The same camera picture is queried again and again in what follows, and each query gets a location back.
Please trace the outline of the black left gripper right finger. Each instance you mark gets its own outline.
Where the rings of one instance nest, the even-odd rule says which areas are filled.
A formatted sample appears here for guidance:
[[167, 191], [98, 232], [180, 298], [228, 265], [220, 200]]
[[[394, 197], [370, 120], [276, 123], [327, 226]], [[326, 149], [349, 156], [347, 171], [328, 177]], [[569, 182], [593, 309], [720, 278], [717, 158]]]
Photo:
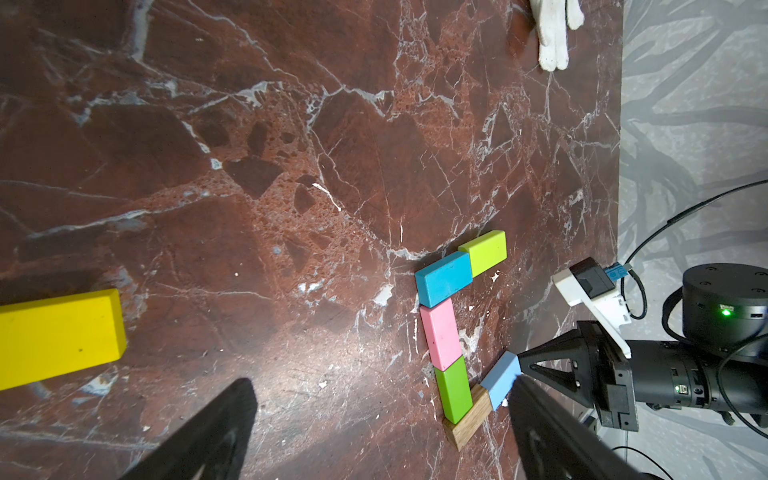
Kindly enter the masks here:
[[528, 479], [642, 479], [532, 379], [517, 378], [509, 415]]

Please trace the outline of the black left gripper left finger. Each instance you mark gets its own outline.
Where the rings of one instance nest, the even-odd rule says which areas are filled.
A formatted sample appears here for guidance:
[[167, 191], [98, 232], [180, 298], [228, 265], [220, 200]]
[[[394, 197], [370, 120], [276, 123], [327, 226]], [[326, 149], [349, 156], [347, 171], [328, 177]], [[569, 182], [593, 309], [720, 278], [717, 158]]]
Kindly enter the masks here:
[[252, 382], [239, 378], [123, 477], [238, 479], [257, 411]]

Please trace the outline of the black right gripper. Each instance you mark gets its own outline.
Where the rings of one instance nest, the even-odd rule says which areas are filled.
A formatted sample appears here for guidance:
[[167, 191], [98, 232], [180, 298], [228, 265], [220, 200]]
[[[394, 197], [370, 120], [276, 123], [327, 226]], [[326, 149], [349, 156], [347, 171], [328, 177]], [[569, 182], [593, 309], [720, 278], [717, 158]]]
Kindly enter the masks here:
[[577, 325], [520, 353], [522, 372], [585, 407], [594, 406], [603, 427], [638, 431], [629, 360], [598, 322]]

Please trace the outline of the light blue block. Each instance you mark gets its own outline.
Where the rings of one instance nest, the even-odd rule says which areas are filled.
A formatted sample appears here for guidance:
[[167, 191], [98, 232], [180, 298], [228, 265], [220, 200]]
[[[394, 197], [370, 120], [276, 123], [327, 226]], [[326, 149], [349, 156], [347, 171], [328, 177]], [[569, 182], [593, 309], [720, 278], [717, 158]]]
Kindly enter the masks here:
[[487, 391], [493, 410], [497, 410], [511, 390], [515, 380], [522, 374], [516, 354], [505, 351], [480, 385]]

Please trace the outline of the brown wooden block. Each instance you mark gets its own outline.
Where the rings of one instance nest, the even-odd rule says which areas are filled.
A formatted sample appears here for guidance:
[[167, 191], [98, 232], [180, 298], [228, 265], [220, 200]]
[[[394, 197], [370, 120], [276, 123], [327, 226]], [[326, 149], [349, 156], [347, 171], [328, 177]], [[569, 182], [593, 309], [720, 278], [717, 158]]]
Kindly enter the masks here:
[[458, 451], [468, 444], [492, 411], [490, 395], [482, 385], [473, 386], [471, 395], [473, 405], [457, 424], [451, 423], [448, 419], [443, 420], [446, 436]]

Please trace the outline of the pink block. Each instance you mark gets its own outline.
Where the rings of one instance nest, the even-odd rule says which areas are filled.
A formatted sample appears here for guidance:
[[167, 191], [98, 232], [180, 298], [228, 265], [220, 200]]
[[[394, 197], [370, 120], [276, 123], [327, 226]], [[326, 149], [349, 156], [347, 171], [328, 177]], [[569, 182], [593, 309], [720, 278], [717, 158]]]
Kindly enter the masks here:
[[450, 298], [429, 308], [419, 308], [432, 364], [440, 371], [447, 370], [461, 356], [454, 307]]

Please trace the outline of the dark teal block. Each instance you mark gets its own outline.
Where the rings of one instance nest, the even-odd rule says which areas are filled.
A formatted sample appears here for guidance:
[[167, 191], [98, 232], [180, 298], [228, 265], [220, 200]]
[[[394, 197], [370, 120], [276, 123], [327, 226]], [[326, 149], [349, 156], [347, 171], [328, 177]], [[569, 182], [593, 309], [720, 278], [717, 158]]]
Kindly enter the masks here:
[[421, 305], [434, 308], [473, 280], [470, 255], [457, 251], [415, 273]]

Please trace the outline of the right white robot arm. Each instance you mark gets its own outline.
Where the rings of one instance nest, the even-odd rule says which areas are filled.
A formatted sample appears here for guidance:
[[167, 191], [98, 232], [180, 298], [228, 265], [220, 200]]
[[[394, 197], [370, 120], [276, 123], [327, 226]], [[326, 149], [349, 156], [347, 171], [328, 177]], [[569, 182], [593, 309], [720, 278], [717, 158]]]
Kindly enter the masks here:
[[637, 430], [638, 404], [749, 415], [766, 427], [766, 269], [714, 263], [686, 270], [662, 306], [664, 328], [682, 309], [683, 331], [668, 330], [666, 341], [622, 337], [631, 318], [616, 283], [627, 271], [588, 258], [554, 275], [566, 303], [586, 306], [594, 318], [519, 354], [522, 372], [594, 408], [607, 428]]

